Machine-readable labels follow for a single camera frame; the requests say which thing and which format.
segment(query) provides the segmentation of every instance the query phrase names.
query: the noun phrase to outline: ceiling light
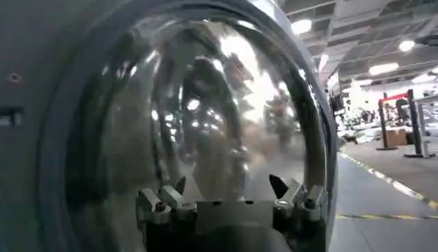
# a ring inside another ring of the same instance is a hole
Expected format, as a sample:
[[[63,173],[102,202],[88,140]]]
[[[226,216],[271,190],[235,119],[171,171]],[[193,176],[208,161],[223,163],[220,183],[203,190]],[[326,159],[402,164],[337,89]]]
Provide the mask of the ceiling light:
[[[353,79],[351,81],[351,86],[366,86],[372,83],[371,79]]]
[[[380,75],[381,73],[388,73],[394,71],[398,68],[398,64],[395,62],[381,64],[377,66],[370,67],[370,75]]]
[[[413,83],[427,82],[435,79],[433,75],[422,74],[412,79]]]
[[[410,51],[413,46],[415,45],[415,42],[413,40],[403,40],[399,45],[398,48],[401,51]]]
[[[327,54],[322,54],[321,55],[320,65],[318,66],[318,72],[321,72],[321,70],[327,64],[328,60],[329,60],[329,56]]]
[[[312,29],[312,21],[310,21],[309,19],[302,19],[293,22],[290,27],[296,35],[300,35]]]
[[[352,88],[346,88],[346,89],[342,90],[342,92],[349,93],[349,92],[351,92],[351,90],[352,90]]]

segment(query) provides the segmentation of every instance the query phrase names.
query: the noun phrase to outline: equipment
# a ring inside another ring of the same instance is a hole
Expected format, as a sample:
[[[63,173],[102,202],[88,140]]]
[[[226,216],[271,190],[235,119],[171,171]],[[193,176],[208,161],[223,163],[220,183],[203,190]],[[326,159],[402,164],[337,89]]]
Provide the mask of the equipment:
[[[337,135],[275,3],[0,8],[3,250],[328,249]]]

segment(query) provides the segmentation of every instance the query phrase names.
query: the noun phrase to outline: cardboard box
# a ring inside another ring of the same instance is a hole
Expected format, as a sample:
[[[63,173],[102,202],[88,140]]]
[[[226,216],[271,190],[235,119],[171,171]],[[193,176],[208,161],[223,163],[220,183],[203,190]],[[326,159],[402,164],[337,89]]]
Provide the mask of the cardboard box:
[[[388,139],[388,147],[397,147],[398,144],[398,132],[396,129],[390,129],[386,131],[386,136]]]
[[[398,145],[407,145],[406,141],[406,130],[405,129],[399,129],[397,133],[397,143]]]

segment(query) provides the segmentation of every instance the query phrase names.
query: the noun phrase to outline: yellow floor marking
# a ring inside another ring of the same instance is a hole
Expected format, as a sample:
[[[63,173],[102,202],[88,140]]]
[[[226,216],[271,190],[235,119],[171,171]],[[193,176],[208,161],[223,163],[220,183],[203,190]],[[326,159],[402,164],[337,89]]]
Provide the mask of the yellow floor marking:
[[[364,218],[367,218],[369,220],[383,220],[383,219],[385,219],[385,218],[382,218],[380,216],[369,215],[369,214],[363,214],[361,216],[364,217]]]
[[[394,215],[396,218],[402,218],[403,220],[417,220],[417,217],[409,216],[409,215]]]

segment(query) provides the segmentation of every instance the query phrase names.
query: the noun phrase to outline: gray floor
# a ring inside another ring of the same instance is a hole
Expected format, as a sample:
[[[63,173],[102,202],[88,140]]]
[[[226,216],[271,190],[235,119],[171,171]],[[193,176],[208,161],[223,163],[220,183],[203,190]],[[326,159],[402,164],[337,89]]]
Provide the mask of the gray floor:
[[[339,156],[338,214],[437,215],[417,199],[408,197]],[[436,251],[438,219],[369,220],[337,218],[330,252]]]
[[[380,141],[358,145],[348,143],[342,148],[342,152],[438,201],[438,157],[404,157],[405,153],[414,153],[413,145],[399,146],[393,151],[377,151],[376,148],[380,146]],[[438,150],[436,145],[430,148],[433,151]]]

